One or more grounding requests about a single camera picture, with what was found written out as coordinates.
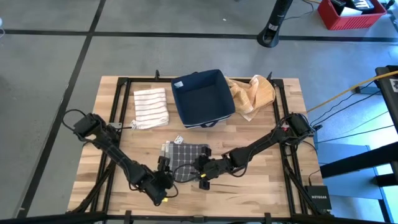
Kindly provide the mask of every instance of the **beige towel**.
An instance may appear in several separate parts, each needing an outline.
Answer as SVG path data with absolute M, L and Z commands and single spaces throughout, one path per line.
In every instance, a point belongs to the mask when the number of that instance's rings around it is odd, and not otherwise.
M 235 103 L 236 112 L 251 121 L 260 107 L 275 100 L 275 89 L 271 83 L 260 75 L 255 75 L 250 83 L 238 82 L 225 77 Z

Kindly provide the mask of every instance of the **small tag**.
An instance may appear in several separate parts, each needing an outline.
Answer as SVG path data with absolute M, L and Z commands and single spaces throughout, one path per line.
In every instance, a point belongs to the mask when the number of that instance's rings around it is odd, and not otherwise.
M 184 141 L 184 138 L 181 137 L 181 136 L 177 136 L 177 137 L 175 138 L 175 140 L 174 140 L 174 143 L 175 143 L 175 144 L 181 144 L 182 141 Z
M 179 81 L 178 83 L 174 83 L 174 86 L 175 86 L 176 88 L 180 88 L 180 87 L 183 87 L 184 84 L 182 84 L 182 81 Z
M 391 81 L 392 90 L 398 93 L 398 80 L 391 78 L 390 81 Z

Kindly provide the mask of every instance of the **striped dish towel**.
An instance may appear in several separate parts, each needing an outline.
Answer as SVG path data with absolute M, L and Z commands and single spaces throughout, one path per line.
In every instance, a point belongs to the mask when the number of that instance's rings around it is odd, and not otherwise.
M 132 129 L 147 129 L 169 124 L 164 88 L 135 91 L 134 104 L 136 119 L 131 121 Z

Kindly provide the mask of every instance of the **checkered cloth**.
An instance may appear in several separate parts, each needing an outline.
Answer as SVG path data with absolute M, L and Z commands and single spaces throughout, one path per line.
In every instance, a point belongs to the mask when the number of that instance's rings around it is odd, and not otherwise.
M 202 154 L 201 148 L 209 147 L 207 144 L 175 144 L 174 142 L 166 142 L 162 145 L 161 156 L 170 158 L 170 169 L 174 170 L 182 164 L 191 164 L 199 155 Z M 191 173 L 197 170 L 192 166 L 184 166 L 176 171 L 175 179 L 178 181 L 188 180 L 193 177 Z

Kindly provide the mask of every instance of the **wooden table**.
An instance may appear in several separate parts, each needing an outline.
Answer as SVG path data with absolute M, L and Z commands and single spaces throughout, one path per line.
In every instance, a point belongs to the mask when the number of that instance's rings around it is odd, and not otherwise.
M 102 77 L 98 88 L 93 112 L 105 121 L 109 120 L 117 80 L 118 77 Z M 305 114 L 306 109 L 299 80 L 286 78 L 284 83 L 290 112 Z M 272 105 L 269 105 L 261 108 L 251 122 L 246 121 L 240 114 L 234 114 L 213 128 L 186 129 L 178 116 L 170 83 L 133 83 L 130 96 L 133 95 L 133 91 L 150 88 L 166 89 L 170 123 L 167 126 L 148 130 L 125 129 L 120 148 L 131 159 L 151 169 L 157 168 L 161 145 L 167 140 L 173 141 L 177 135 L 183 136 L 186 143 L 209 144 L 213 150 L 213 157 L 220 158 L 222 153 L 234 147 L 247 146 L 267 134 L 275 126 L 274 110 Z M 123 100 L 123 91 L 119 99 L 119 107 Z M 277 91 L 277 99 L 280 117 L 283 117 L 279 91 Z M 124 126 L 129 126 L 134 117 L 134 97 L 129 97 Z M 308 175 L 319 169 L 317 155 L 308 144 L 299 145 L 297 155 L 303 184 L 308 185 Z M 94 186 L 100 157 L 101 151 L 91 144 L 83 148 L 70 197 L 69 210 L 77 207 Z M 313 185 L 321 185 L 320 173 L 313 174 L 311 181 Z M 293 183 L 292 186 L 296 211 L 299 212 L 297 189 Z M 198 182 L 177 184 L 177 187 L 180 191 L 177 198 L 171 198 L 161 206 L 155 207 L 146 194 L 129 190 L 122 170 L 117 167 L 108 214 L 124 215 L 126 210 L 132 210 L 134 215 L 263 217 L 264 212 L 269 212 L 272 217 L 290 217 L 278 144 L 255 156 L 249 163 L 246 175 L 241 178 L 221 175 L 211 180 L 209 191 L 200 190 Z M 174 189 L 170 189 L 170 195 L 174 192 Z M 104 187 L 99 196 L 99 205 L 101 205 L 98 206 L 99 209 L 102 207 L 103 194 Z

